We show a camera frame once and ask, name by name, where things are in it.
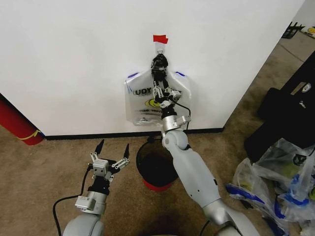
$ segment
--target plastic bag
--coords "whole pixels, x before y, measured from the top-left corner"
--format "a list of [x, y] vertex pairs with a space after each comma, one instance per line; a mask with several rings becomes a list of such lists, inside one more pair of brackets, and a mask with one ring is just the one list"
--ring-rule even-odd
[[299, 225], [302, 229], [301, 236], [313, 236], [315, 232], [315, 220], [307, 220], [299, 222]]
[[289, 189], [293, 177], [313, 149], [314, 146], [301, 149], [285, 139], [279, 139], [252, 167], [259, 176], [278, 181]]
[[245, 200], [262, 212], [263, 217], [272, 218], [282, 232], [288, 236], [288, 223], [275, 214], [274, 202], [270, 198], [266, 183], [259, 177], [251, 166], [248, 158], [244, 159], [236, 168], [233, 184], [226, 184], [226, 190], [231, 197]]
[[308, 195], [314, 187], [312, 176], [314, 174], [314, 158], [315, 153], [313, 152], [311, 156], [306, 158], [300, 166], [299, 172], [292, 178], [288, 191], [279, 195], [279, 198], [298, 206], [305, 206], [309, 203]]
[[[178, 103], [190, 107], [191, 90], [189, 78], [180, 72], [167, 72], [166, 80], [173, 90], [181, 92]], [[153, 93], [153, 78], [151, 70], [144, 73], [134, 73], [125, 80], [125, 101], [127, 120], [134, 125], [161, 126], [162, 111], [159, 103], [155, 102]], [[177, 115], [187, 115], [187, 110], [175, 106]]]

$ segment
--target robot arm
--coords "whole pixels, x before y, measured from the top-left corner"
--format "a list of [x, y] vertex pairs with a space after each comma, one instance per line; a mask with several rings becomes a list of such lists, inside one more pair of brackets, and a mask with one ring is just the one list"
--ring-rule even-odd
[[[162, 110], [162, 144], [173, 156], [174, 168], [187, 194], [202, 208], [205, 216], [213, 223], [223, 226], [220, 236], [259, 236], [251, 221], [241, 212], [224, 204], [218, 184], [200, 155], [188, 145], [187, 135], [178, 130], [190, 122], [190, 116], [177, 118], [175, 103], [181, 93], [168, 86], [166, 81], [168, 62], [158, 54], [152, 62], [153, 96]], [[163, 82], [164, 90], [158, 82]]]
[[243, 213], [231, 209], [222, 201], [217, 181], [200, 155], [189, 147], [187, 135], [183, 131], [167, 132], [162, 143], [173, 156], [174, 168], [187, 194], [200, 205], [208, 220], [219, 226], [232, 224], [229, 228], [223, 228], [219, 235], [259, 236]]
[[129, 164], [129, 145], [127, 145], [123, 159], [119, 161], [99, 159], [104, 140], [90, 153], [93, 161], [94, 183], [88, 188], [88, 196], [78, 196], [75, 206], [82, 212], [72, 219], [66, 226], [63, 236], [103, 236], [101, 216], [106, 209], [106, 198], [109, 195], [109, 185], [114, 174]]

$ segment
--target red bucket base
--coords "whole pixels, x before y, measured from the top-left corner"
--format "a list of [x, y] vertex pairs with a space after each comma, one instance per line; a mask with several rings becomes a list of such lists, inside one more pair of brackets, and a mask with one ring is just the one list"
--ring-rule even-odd
[[143, 179], [143, 182], [147, 186], [147, 188], [149, 188], [150, 190], [156, 191], [156, 192], [162, 192], [162, 191], [168, 189], [173, 184], [173, 182], [171, 182], [171, 183], [169, 183], [167, 185], [164, 185], [162, 187], [156, 187], [156, 186], [154, 186], [152, 184], [149, 184], [144, 179]]

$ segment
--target pile of plastic bags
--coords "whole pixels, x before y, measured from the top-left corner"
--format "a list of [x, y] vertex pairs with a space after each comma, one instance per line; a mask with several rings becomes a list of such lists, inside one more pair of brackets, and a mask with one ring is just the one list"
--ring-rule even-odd
[[[227, 184], [230, 196], [245, 200], [273, 219], [277, 236], [288, 236], [288, 223], [298, 222], [302, 236], [315, 230], [315, 146], [300, 149], [285, 139], [278, 140], [251, 165], [246, 158], [236, 169], [233, 184]], [[263, 180], [274, 184], [273, 196]]]

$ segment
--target red tape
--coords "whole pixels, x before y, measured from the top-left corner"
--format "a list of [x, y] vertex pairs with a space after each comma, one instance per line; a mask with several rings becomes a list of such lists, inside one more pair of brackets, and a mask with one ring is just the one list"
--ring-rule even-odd
[[167, 44], [168, 38], [166, 38], [166, 34], [164, 35], [153, 35], [153, 42], [159, 42]]

